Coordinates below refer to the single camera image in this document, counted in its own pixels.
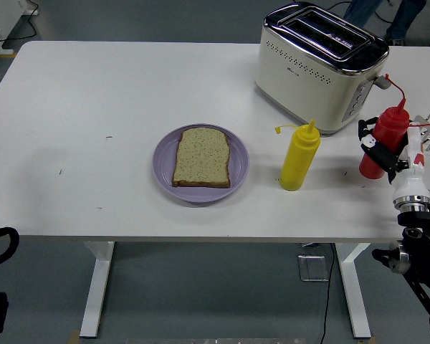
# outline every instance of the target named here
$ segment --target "purple plate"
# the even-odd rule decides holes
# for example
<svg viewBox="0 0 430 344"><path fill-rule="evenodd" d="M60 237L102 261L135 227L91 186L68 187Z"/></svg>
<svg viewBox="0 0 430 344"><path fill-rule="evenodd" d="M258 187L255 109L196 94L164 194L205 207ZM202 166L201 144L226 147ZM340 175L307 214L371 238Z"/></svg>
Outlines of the purple plate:
<svg viewBox="0 0 430 344"><path fill-rule="evenodd" d="M172 175L175 168L178 141L183 131L191 128L213 128L225 133L230 147L229 179L230 188L173 187ZM249 170L249 153L242 141L229 130L211 124L193 124L175 129L167 134L156 146L153 154L153 171L159 184L170 194L184 201L194 203L212 202L222 199L236 191L244 181Z"/></svg>

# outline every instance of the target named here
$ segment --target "yellow bottle cap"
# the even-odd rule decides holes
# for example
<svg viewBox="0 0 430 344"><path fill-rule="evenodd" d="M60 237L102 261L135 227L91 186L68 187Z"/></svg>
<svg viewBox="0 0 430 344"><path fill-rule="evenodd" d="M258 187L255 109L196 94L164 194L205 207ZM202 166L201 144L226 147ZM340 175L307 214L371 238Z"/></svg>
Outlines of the yellow bottle cap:
<svg viewBox="0 0 430 344"><path fill-rule="evenodd" d="M309 124L301 125L295 132L297 143L305 146L312 146L320 141L320 132L315 127L315 120Z"/></svg>

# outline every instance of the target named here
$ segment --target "bread crust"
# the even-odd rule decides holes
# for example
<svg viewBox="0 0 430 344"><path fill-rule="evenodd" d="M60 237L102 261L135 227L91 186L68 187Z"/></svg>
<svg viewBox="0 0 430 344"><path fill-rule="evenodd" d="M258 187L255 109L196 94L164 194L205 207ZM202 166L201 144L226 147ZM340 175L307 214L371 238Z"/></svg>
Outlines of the bread crust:
<svg viewBox="0 0 430 344"><path fill-rule="evenodd" d="M176 151L176 165L175 165L175 168L173 170L173 175L172 175L172 186L173 187L178 187L178 186L182 186L182 187L206 187L206 188L230 188L231 187L231 181L229 179L229 169L228 169L231 147L228 143L228 137L226 136L225 133L223 133L222 131L220 131L218 129L212 129L212 128L210 128L210 129L216 130L216 131L222 133L224 136L224 141L225 141L224 143L226 144L227 149L228 149L228 158L226 160L226 163L224 164L224 170L226 173L226 181L223 181L223 182L218 182L218 181L187 181L184 179L176 179L176 170L177 170L177 165L178 165L178 153L179 153L181 141L183 140L183 134L187 131L187 130L185 130L180 134L180 138L178 140L178 147L177 147L177 151Z"/></svg>

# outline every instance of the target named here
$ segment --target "white table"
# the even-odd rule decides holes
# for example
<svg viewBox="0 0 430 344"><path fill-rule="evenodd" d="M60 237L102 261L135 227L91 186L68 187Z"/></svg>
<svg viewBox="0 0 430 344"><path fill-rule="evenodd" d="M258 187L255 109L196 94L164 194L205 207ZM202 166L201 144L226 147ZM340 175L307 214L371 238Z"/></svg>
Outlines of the white table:
<svg viewBox="0 0 430 344"><path fill-rule="evenodd" d="M303 187L277 179L293 123L255 85L257 44L30 42L0 84L0 226L23 237L78 239L97 257L81 336L95 337L116 241L336 242L354 336L369 337L353 260L400 239L393 188L358 172L357 123L322 139ZM392 47L383 69L413 118L430 112L430 48ZM397 105L373 89L361 117ZM183 125L238 135L250 169L213 204L168 195L153 151ZM430 188L430 158L426 182Z"/></svg>

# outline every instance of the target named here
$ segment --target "toaster lever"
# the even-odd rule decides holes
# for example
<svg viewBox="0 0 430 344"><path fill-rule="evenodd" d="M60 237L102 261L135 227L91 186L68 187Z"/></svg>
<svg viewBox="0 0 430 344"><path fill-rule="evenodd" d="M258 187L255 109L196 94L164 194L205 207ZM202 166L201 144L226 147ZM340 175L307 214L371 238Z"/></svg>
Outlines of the toaster lever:
<svg viewBox="0 0 430 344"><path fill-rule="evenodd" d="M392 83L382 75L374 79L374 85L381 88L382 90L387 90L392 85Z"/></svg>

